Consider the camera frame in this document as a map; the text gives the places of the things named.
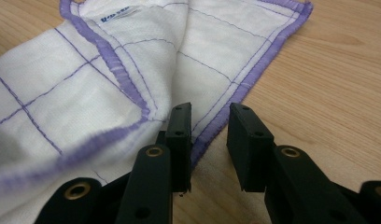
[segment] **wood grain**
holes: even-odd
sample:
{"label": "wood grain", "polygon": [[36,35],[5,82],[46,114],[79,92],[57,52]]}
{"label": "wood grain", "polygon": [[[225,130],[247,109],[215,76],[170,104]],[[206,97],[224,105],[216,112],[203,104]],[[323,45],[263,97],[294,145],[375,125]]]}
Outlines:
{"label": "wood grain", "polygon": [[[381,0],[313,0],[310,20],[245,105],[276,142],[305,150],[332,180],[358,190],[381,179]],[[58,0],[0,0],[0,55],[63,20]],[[263,195],[240,191],[226,129],[175,197],[175,223],[270,223]]]}

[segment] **wooden table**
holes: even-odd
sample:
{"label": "wooden table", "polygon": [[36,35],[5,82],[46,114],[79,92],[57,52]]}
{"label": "wooden table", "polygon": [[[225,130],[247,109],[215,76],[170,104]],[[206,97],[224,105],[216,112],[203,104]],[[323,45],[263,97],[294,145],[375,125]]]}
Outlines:
{"label": "wooden table", "polygon": [[[0,0],[0,55],[59,25],[58,0]],[[381,179],[381,0],[313,0],[245,105],[277,144],[305,150],[334,182]],[[227,129],[175,197],[175,223],[269,223],[263,195],[240,191]]]}

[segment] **white cloth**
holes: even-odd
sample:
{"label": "white cloth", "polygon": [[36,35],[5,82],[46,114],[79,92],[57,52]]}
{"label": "white cloth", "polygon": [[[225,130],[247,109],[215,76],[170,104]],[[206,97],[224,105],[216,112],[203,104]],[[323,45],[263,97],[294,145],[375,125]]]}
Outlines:
{"label": "white cloth", "polygon": [[312,11],[292,0],[62,0],[66,21],[0,57],[0,223],[33,223],[78,176],[131,171],[192,103],[192,165]]}

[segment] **table surface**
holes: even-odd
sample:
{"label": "table surface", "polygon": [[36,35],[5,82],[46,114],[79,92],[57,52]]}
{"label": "table surface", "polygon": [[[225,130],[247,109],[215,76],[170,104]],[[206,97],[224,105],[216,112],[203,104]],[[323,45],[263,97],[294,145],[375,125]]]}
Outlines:
{"label": "table surface", "polygon": [[[312,0],[244,101],[278,145],[306,151],[330,180],[381,179],[381,0]],[[0,0],[0,55],[59,25],[58,0]],[[263,194],[240,191],[225,128],[174,199],[174,223],[270,223]]]}

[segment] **towel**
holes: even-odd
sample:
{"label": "towel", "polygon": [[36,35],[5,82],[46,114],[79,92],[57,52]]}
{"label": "towel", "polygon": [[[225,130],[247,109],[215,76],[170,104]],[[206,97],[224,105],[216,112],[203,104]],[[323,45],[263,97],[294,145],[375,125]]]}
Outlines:
{"label": "towel", "polygon": [[62,0],[65,21],[0,57],[0,223],[33,223],[84,176],[131,171],[192,103],[194,167],[312,11],[292,0]]}

